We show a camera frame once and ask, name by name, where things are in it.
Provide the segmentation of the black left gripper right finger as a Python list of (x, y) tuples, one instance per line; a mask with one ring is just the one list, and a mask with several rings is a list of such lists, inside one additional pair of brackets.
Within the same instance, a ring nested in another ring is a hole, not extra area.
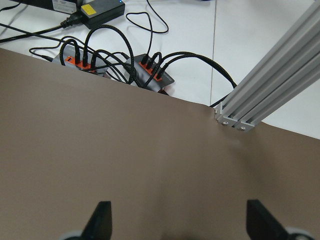
[(291, 240), (291, 235), (258, 200), (246, 202), (246, 232), (251, 240)]

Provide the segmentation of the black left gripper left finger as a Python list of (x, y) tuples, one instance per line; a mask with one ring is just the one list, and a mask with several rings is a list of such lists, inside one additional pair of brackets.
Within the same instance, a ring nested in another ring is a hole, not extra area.
[(82, 240), (110, 240), (112, 237), (112, 205), (100, 201), (83, 229)]

